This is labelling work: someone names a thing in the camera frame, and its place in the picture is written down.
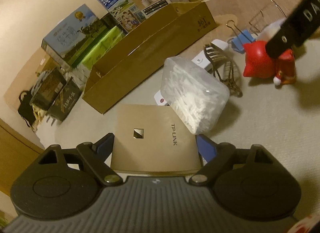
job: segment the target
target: white lettering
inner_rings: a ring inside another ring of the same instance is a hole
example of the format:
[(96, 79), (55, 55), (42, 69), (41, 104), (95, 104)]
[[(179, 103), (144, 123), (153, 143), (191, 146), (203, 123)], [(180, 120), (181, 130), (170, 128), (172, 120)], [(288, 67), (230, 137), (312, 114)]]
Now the white lettering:
[(320, 8), (317, 5), (313, 4), (312, 2), (311, 2), (311, 6), (317, 15), (318, 14), (317, 11), (320, 11)]
[(309, 10), (304, 10), (303, 11), (303, 14), (306, 16), (306, 18), (311, 22), (313, 20), (313, 16), (312, 14), (310, 13)]

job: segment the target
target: blue binder clip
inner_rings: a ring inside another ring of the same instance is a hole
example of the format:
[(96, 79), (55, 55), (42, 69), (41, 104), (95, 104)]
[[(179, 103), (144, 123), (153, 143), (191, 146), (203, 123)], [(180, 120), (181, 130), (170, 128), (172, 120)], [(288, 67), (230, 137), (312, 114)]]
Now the blue binder clip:
[[(234, 27), (231, 27), (229, 25), (229, 23), (232, 22), (233, 23), (233, 26)], [(243, 44), (246, 44), (246, 43), (252, 43), (255, 41), (255, 38), (253, 38), (251, 36), (251, 34), (249, 33), (248, 30), (244, 30), (244, 31), (241, 31), (235, 24), (235, 22), (233, 20), (229, 20), (227, 23), (226, 23), (226, 26), (230, 29), (232, 29), (233, 33), (236, 35), (235, 38), (233, 38), (231, 40), (231, 48), (236, 51), (236, 52), (239, 52), (241, 54), (244, 53), (244, 47), (243, 47)]]

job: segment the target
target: wooden door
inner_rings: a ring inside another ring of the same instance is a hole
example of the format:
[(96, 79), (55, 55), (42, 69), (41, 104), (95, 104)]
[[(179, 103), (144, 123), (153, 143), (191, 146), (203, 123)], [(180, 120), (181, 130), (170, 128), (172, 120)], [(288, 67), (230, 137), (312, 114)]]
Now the wooden door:
[(14, 180), (42, 152), (0, 119), (0, 191), (9, 196)]

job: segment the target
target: gray ribbed grip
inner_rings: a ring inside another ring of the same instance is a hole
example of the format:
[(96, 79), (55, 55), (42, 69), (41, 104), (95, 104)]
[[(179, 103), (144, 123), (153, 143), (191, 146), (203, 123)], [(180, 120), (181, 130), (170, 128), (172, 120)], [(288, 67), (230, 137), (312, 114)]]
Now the gray ribbed grip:
[(5, 233), (283, 233), (295, 220), (243, 220), (222, 209), (208, 188), (188, 185), (183, 177), (128, 177), (105, 188), (82, 213), (59, 221), (19, 216)]

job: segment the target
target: white power strip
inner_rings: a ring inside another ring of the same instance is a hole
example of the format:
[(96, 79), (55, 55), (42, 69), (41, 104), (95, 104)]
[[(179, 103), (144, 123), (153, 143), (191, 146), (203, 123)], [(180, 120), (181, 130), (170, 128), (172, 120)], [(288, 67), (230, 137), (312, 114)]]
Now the white power strip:
[[(216, 39), (213, 40), (212, 43), (224, 51), (228, 50), (228, 43), (222, 40)], [(211, 69), (210, 61), (205, 57), (203, 50), (194, 57), (192, 62), (198, 65), (199, 67), (205, 69), (206, 71), (209, 71)], [(161, 95), (160, 90), (155, 94), (154, 98), (156, 100), (157, 105), (168, 105), (167, 101), (164, 100), (163, 96)]]

